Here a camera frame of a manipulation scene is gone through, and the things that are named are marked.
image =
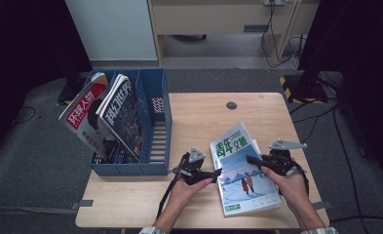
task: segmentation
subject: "blue plastic basket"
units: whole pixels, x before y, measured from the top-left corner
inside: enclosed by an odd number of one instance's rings
[[[165,69],[93,70],[112,75],[110,86],[118,74],[135,84],[140,123],[143,132],[138,164],[100,164],[97,155],[91,161],[99,176],[166,176],[169,172],[172,116]]]

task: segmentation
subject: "magazine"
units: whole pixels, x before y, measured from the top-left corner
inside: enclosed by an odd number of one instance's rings
[[[119,143],[124,144],[129,153],[139,162],[143,139],[142,128],[134,84],[127,76],[117,75],[96,114]]]
[[[282,199],[271,181],[247,156],[260,157],[260,150],[243,123],[237,124],[219,139],[211,142],[224,215],[239,215],[278,208]]]
[[[116,138],[97,119],[96,110],[108,94],[108,81],[103,72],[95,73],[91,81],[59,116],[78,138],[84,141],[104,162],[118,145]]]

